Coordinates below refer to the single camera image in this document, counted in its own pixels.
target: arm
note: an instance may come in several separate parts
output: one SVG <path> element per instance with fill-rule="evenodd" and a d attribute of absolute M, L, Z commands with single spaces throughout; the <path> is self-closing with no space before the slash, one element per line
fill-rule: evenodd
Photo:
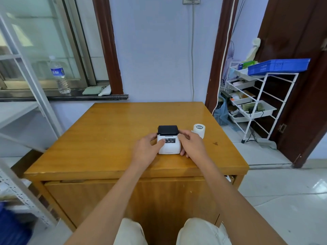
<path fill-rule="evenodd" d="M 267 221 L 250 205 L 209 158 L 202 139 L 191 131 L 180 131 L 183 156 L 187 152 L 203 173 L 221 210 L 224 226 L 233 245 L 287 245 Z"/>
<path fill-rule="evenodd" d="M 65 245 L 112 245 L 137 181 L 153 161 L 165 140 L 151 145 L 156 133 L 138 140 L 130 166 L 91 214 L 77 228 Z"/>

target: person's left hand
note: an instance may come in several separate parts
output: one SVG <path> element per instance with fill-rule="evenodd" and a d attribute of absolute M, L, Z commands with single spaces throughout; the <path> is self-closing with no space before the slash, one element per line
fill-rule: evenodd
<path fill-rule="evenodd" d="M 151 133 L 137 140 L 133 150 L 132 163 L 141 166 L 144 170 L 151 164 L 165 144 L 165 139 L 161 139 L 155 145 L 151 145 L 150 142 L 156 138 L 157 133 Z"/>

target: table drawer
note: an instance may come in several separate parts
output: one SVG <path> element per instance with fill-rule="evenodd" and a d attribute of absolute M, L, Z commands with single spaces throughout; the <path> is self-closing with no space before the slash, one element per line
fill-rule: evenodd
<path fill-rule="evenodd" d="M 78 227 L 116 180 L 47 182 L 45 187 Z M 219 210 L 203 177 L 141 179 L 131 196 L 125 217 L 139 222 L 148 244 L 176 242 L 188 218 L 213 224 Z"/>

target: paper roll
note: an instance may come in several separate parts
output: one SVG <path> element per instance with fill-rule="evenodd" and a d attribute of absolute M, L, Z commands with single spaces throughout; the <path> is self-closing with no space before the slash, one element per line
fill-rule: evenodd
<path fill-rule="evenodd" d="M 205 126 L 203 124 L 195 124 L 193 126 L 193 132 L 199 134 L 201 138 L 204 138 Z"/>

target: white metal rack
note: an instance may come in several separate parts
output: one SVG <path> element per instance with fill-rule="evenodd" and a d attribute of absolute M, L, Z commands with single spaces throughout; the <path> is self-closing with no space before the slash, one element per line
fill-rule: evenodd
<path fill-rule="evenodd" d="M 24 49 L 20 44 L 18 36 L 16 35 L 12 24 L 10 23 L 6 11 L 0 5 L 0 32 L 6 41 L 7 47 L 10 51 L 8 55 L 0 55 L 1 60 L 14 60 L 18 66 L 22 76 L 26 80 L 29 88 L 31 89 L 36 102 L 26 103 L 1 103 L 0 107 L 0 128 L 9 124 L 10 122 L 18 119 L 27 112 L 39 108 L 45 119 L 50 125 L 51 130 L 54 132 L 56 138 L 63 134 L 63 129 L 35 75 L 31 63 L 24 55 Z M 6 134 L 0 134 L 0 137 L 22 144 L 28 148 L 44 152 L 45 148 L 31 145 L 26 142 L 21 142 Z M 7 185 L 7 187 L 15 194 L 15 196 L 23 203 L 21 206 L 13 207 L 17 212 L 29 212 L 40 218 L 47 226 L 54 226 L 57 220 L 53 215 L 43 206 L 36 197 L 22 182 L 22 180 L 10 169 L 0 158 L 0 181 Z"/>
<path fill-rule="evenodd" d="M 239 62 L 231 62 L 230 65 L 232 65 L 232 64 L 237 64 L 238 65 L 238 63 Z M 285 104 L 287 102 L 287 99 L 288 99 L 288 97 L 289 97 L 289 95 L 290 95 L 290 93 L 292 91 L 292 88 L 293 88 L 293 86 L 294 86 L 294 84 L 296 82 L 296 79 L 298 78 L 299 73 L 276 73 L 276 72 L 269 72 L 269 73 L 266 73 L 265 75 L 262 75 L 262 76 L 249 76 L 247 74 L 247 69 L 237 70 L 237 65 L 236 66 L 230 66 L 230 69 L 229 69 L 228 75 L 227 75 L 226 84 L 224 85 L 224 90 L 226 91 L 228 88 L 229 89 L 238 90 L 241 93 L 243 93 L 246 96 L 248 96 L 253 101 L 252 103 L 254 103 L 253 111 L 252 111 L 252 113 L 249 113 L 249 114 L 247 114 L 245 111 L 243 111 L 242 105 L 240 105 L 240 104 L 234 104 L 235 106 L 238 107 L 238 109 L 240 110 L 240 113 L 242 113 L 244 115 L 244 117 L 248 120 L 248 124 L 247 124 L 247 127 L 246 127 L 246 130 L 245 131 L 242 129 L 242 127 L 237 122 L 235 122 L 235 124 L 241 129 L 241 131 L 244 132 L 244 136 L 243 136 L 243 139 L 242 139 L 241 142 L 242 143 L 245 142 L 245 139 L 247 137 L 247 133 L 249 131 L 249 128 L 250 128 L 250 125 L 251 125 L 251 122 L 252 121 L 254 121 L 259 127 L 261 127 L 268 134 L 266 140 L 269 140 L 269 138 L 270 138 L 270 136 L 271 136 L 271 134 L 272 134 L 275 126 L 276 126 L 276 123 L 277 123 L 277 121 L 278 121 L 278 119 L 279 119 L 279 117 L 280 117 L 280 115 L 281 115 L 281 113 L 283 111 L 283 108 L 284 108 L 284 106 L 285 106 Z M 249 94 L 247 94 L 246 92 L 244 92 L 242 89 L 239 89 L 237 86 L 234 86 L 232 84 L 232 81 L 234 81 L 235 79 L 229 80 L 229 75 L 230 75 L 231 71 L 233 71 L 233 73 L 235 73 L 235 75 L 237 75 L 239 78 L 242 78 L 242 79 L 246 80 L 247 82 L 251 82 L 251 81 L 260 81 L 260 82 L 262 82 L 261 88 L 257 88 L 255 86 L 252 86 L 252 87 L 256 88 L 257 90 L 259 90 L 258 97 L 257 98 L 254 98 L 254 97 L 250 96 Z M 283 76 L 285 76 L 285 75 L 292 75 L 293 76 L 292 80 L 283 78 Z M 265 86 L 265 83 L 266 83 L 267 78 L 269 76 L 274 77 L 274 78 L 278 78 L 278 79 L 283 80 L 283 81 L 286 81 L 286 82 L 290 82 L 290 87 L 288 89 L 288 92 L 287 92 L 286 97 L 284 98 L 284 100 L 282 100 L 280 98 L 277 98 L 276 96 L 274 96 L 272 94 L 269 94 L 266 91 L 264 91 L 264 86 Z M 256 111 L 257 110 L 257 106 L 258 106 L 258 103 L 260 102 L 260 98 L 261 98 L 261 94 L 262 93 L 265 93 L 265 94 L 267 94 L 267 95 L 269 95 L 269 96 L 271 96 L 271 97 L 279 100 L 280 102 L 282 102 L 282 105 L 281 105 L 281 107 L 280 107 L 280 109 L 279 109 L 278 114 L 277 114 L 276 117 L 274 117 L 272 114 L 271 115 L 264 115 L 263 116 L 264 112 L 262 114 L 262 117 L 270 116 L 270 117 L 272 117 L 274 119 L 274 123 L 273 123 L 270 131 L 267 131 L 264 127 L 262 127 L 255 120 L 255 118 L 257 118 L 257 117 L 254 117 L 255 113 L 257 112 Z"/>

